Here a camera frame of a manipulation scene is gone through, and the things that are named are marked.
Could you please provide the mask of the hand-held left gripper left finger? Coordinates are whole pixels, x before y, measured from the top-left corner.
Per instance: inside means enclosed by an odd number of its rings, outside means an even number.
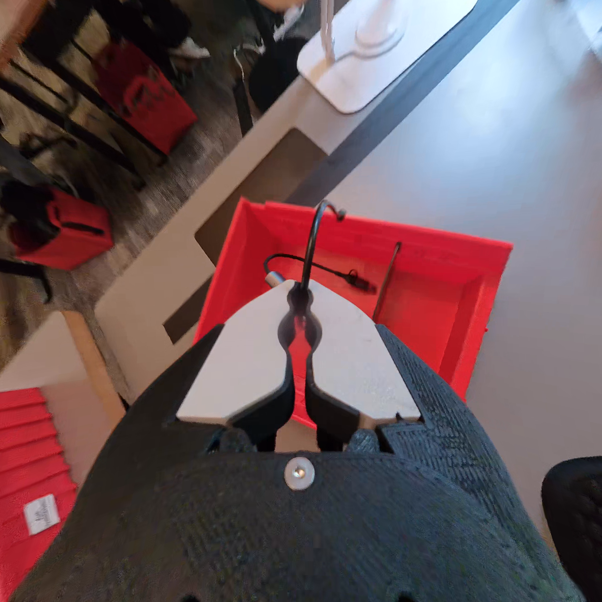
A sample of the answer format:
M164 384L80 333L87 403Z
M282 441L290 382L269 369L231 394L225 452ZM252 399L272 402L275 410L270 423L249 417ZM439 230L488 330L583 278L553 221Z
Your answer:
M177 411L178 420L232 424L282 388L288 360L278 327L289 312L294 284L280 283L226 320Z

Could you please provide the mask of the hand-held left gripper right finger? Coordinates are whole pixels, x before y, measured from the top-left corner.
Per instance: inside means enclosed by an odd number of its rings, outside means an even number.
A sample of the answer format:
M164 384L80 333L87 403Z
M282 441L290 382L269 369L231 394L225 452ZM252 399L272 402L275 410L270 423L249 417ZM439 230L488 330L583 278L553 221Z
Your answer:
M373 429L421 412L374 321L348 299L310 280L315 326L305 404L321 430Z

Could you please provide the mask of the small red plastic bin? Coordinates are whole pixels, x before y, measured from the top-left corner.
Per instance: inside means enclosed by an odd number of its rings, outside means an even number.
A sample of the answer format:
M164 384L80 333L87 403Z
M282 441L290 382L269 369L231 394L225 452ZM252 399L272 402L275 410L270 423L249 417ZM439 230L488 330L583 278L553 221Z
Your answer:
M268 291L264 261L304 256L315 210L240 198L194 336L198 342ZM372 283L374 293L313 267L313 280L386 326L465 401L512 243L347 215L322 218L314 262Z

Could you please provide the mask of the black usb cable red plug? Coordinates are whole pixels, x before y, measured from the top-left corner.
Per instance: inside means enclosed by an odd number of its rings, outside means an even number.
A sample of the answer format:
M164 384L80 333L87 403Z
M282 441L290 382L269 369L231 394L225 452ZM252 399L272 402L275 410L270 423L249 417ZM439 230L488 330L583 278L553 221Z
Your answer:
M322 200L317 205L306 244L302 277L300 282L295 283L294 287L290 291L290 303L295 316L304 316L309 306L309 281L311 277L314 252L320 230L320 223L327 210L333 212L337 222L343 221L346 215L346 212L343 209L337 209L335 205L327 199Z

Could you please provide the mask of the wooden table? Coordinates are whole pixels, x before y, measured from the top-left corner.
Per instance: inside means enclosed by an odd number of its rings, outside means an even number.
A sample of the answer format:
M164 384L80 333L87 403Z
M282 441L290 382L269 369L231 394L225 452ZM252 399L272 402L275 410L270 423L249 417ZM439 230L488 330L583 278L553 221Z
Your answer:
M1 392L38 389L82 485L126 411L84 317L55 311L1 371Z

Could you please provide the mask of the red fabric bag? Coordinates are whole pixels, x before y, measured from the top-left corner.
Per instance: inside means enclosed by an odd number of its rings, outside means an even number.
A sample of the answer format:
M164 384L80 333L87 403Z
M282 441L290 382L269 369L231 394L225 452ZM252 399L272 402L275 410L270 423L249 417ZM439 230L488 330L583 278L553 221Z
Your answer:
M7 237L19 260L71 271L113 248L108 211L57 188L45 203L45 220L38 227L15 220Z
M93 67L102 99L163 154L198 121L159 67L129 41L109 41Z

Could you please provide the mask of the large red tote white label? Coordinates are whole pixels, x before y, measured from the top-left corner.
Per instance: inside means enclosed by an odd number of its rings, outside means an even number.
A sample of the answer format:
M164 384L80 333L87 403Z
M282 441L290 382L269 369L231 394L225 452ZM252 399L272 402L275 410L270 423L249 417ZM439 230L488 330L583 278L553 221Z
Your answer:
M8 601L68 517L77 486L38 388L1 393L1 601Z

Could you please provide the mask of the black mesh cushion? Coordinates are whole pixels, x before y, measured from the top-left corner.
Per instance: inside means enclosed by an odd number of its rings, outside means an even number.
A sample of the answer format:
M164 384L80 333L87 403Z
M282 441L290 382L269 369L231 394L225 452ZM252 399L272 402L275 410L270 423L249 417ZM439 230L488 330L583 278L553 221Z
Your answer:
M561 564L587 601L601 601L601 456L553 466L541 500Z

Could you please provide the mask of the white document stand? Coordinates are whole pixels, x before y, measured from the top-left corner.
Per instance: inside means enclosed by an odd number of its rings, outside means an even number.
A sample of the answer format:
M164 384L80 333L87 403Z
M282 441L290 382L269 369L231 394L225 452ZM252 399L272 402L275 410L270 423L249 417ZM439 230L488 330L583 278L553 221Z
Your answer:
M320 1L320 30L298 72L337 111L365 108L449 33L477 1Z

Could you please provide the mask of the black backpack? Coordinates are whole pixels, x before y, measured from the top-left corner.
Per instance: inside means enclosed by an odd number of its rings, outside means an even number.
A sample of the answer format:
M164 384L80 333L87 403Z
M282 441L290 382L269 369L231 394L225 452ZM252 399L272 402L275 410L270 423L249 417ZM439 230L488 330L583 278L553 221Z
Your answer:
M274 41L255 62L248 79L248 90L262 114L298 77L297 58L307 42L307 38L300 36Z

